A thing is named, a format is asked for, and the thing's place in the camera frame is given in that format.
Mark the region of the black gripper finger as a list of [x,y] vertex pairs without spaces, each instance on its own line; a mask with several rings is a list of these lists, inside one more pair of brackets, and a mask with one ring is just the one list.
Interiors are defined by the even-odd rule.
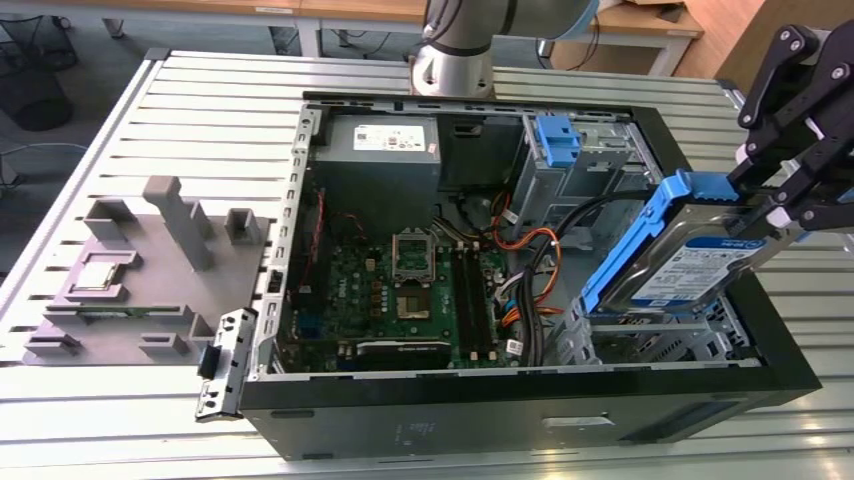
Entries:
[[850,231],[852,129],[763,127],[752,131],[752,237],[783,231]]
[[738,115],[747,139],[736,154],[738,166],[728,174],[731,185],[752,188],[752,131],[763,127],[847,127],[847,116],[835,125],[816,125],[810,115],[818,103],[811,88],[815,64],[828,34],[788,24],[772,35],[756,78]]

